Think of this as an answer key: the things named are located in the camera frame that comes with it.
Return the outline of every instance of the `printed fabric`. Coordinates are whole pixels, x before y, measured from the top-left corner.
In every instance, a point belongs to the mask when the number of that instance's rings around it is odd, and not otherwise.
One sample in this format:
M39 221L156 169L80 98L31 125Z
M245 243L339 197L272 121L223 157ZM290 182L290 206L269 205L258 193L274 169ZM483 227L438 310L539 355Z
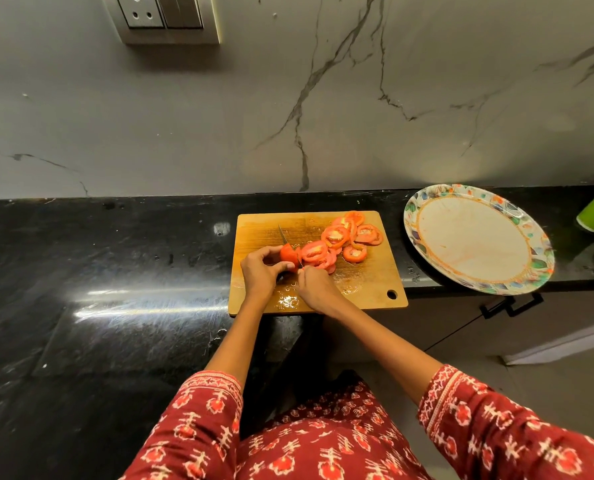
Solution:
M235 378L193 375L121 480L430 479L354 373L242 441L241 408ZM542 422L449 365L430 382L418 416L463 480L594 478L594 440Z

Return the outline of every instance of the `marble wall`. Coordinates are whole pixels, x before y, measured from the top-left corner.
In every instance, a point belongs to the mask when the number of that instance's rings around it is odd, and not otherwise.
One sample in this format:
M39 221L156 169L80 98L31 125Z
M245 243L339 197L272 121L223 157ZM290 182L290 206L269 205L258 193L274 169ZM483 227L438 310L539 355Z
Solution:
M0 0L0 198L594 182L594 0Z

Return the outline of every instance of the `cabinet handle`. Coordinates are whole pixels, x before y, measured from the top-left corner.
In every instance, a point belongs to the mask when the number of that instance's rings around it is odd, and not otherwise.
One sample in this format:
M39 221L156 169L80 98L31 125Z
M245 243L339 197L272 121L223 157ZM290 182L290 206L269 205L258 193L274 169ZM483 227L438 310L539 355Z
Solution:
M540 293L532 293L532 297L533 299L528 303L523 304L519 308L513 308L513 305L517 302L517 300L515 300L515 298L512 296L507 296L501 303L496 304L490 309L486 308L484 305L480 306L479 311L481 311L481 314L485 320L493 318L495 315L500 314L504 310L509 317L516 317L517 315L524 313L526 310L529 310L533 306L543 303L543 297Z

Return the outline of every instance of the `paper plate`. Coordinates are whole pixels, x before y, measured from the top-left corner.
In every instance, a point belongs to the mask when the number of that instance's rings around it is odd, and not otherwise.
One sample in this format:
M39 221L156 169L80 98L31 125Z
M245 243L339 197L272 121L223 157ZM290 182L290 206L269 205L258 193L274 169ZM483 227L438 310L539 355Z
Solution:
M522 209L493 192L431 185L410 198L404 226L432 266L477 291L530 293L555 268L550 240Z

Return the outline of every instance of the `sleeve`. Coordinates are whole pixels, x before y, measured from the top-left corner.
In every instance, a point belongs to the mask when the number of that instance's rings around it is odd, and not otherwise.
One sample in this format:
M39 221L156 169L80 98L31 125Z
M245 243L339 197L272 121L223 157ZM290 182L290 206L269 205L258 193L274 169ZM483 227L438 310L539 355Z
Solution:
M417 418L462 480L594 479L594 440L539 419L450 365Z
M233 478L242 406L234 377L215 371L192 375L121 480Z

